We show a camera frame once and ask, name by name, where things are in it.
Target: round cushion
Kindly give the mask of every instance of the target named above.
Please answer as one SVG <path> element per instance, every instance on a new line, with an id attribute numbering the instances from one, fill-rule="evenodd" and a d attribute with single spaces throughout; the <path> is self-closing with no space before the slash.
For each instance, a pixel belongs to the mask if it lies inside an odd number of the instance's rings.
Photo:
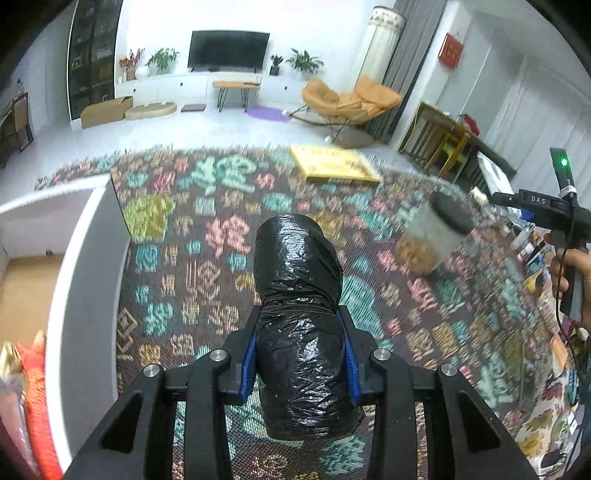
<path id="1" fill-rule="evenodd" d="M 125 112 L 127 120 L 139 118 L 153 118 L 156 116 L 169 115 L 177 111 L 177 104 L 174 102 L 147 103 L 130 108 Z"/>

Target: human hand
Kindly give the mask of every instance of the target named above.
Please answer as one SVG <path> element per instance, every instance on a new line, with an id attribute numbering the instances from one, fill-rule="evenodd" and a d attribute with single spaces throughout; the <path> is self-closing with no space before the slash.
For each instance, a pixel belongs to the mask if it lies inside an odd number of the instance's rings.
<path id="1" fill-rule="evenodd" d="M 553 245 L 550 241 L 549 233 L 544 234 L 544 241 L 549 245 Z M 576 248 L 568 249 L 564 256 L 562 278 L 560 279 L 560 285 L 558 285 L 558 272 L 563 252 L 564 250 L 562 248 L 557 248 L 556 255 L 552 259 L 552 262 L 550 262 L 552 293 L 554 294 L 555 299 L 562 298 L 563 293 L 569 289 L 569 282 L 564 277 L 564 268 L 566 266 L 574 267 L 583 274 L 585 301 L 583 303 L 583 319 L 579 323 L 579 326 L 591 333 L 591 252 L 581 252 L 581 250 Z"/>

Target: glass jar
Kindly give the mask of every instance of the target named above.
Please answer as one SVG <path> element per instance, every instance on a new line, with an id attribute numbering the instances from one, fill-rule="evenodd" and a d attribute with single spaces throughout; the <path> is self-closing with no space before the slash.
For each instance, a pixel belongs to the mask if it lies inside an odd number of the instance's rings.
<path id="1" fill-rule="evenodd" d="M 416 275 L 435 270 L 474 228 L 462 205 L 433 192 L 406 228 L 394 248 L 399 264 Z"/>

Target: gray curtain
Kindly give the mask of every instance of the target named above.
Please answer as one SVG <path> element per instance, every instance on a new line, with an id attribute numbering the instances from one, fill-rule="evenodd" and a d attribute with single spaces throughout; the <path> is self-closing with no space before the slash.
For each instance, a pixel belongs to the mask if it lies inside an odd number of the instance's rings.
<path id="1" fill-rule="evenodd" d="M 397 0 L 394 5 L 394 9 L 404 16 L 407 23 L 382 83 L 404 97 L 396 108 L 372 120 L 366 127 L 381 142 L 387 143 L 392 138 L 431 46 L 446 2 L 447 0 Z"/>

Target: black jar lid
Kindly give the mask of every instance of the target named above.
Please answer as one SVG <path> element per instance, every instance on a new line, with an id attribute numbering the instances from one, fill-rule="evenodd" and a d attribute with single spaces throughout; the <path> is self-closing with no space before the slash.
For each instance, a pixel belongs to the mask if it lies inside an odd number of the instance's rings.
<path id="1" fill-rule="evenodd" d="M 462 205 L 441 192 L 433 192 L 429 198 L 431 207 L 437 216 L 452 230 L 461 235 L 469 234 L 474 228 L 474 223 Z"/>

